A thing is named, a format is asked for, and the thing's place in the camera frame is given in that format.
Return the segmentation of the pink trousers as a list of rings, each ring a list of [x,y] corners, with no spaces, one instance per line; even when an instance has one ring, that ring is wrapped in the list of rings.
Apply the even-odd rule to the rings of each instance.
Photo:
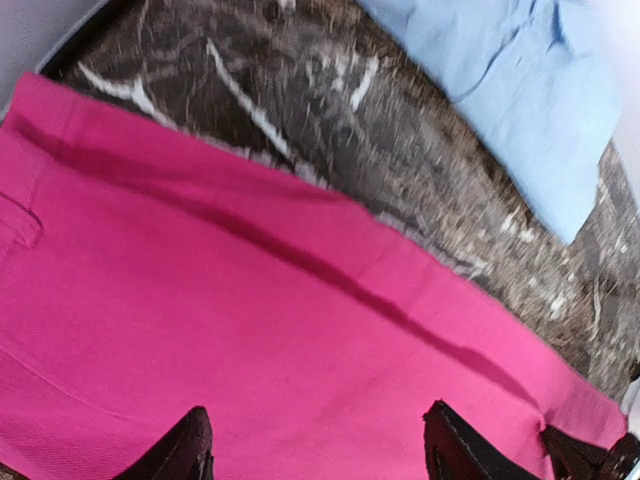
[[[550,478],[617,404],[346,196],[41,76],[1,126],[1,461],[109,479],[195,406],[220,479],[423,479],[442,400]]]

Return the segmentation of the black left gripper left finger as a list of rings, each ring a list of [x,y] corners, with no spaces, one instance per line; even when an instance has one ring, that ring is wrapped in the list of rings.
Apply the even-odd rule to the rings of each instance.
[[[192,408],[117,480],[213,480],[213,430],[204,407]]]

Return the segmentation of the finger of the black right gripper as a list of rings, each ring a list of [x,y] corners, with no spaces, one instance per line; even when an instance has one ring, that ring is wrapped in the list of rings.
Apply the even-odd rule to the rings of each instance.
[[[611,479],[606,468],[609,451],[571,437],[553,426],[540,434],[556,479]]]

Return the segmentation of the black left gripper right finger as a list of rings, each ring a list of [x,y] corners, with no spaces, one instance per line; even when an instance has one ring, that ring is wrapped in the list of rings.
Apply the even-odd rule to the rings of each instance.
[[[502,455],[446,402],[435,401],[423,415],[424,448],[431,480],[536,480]]]

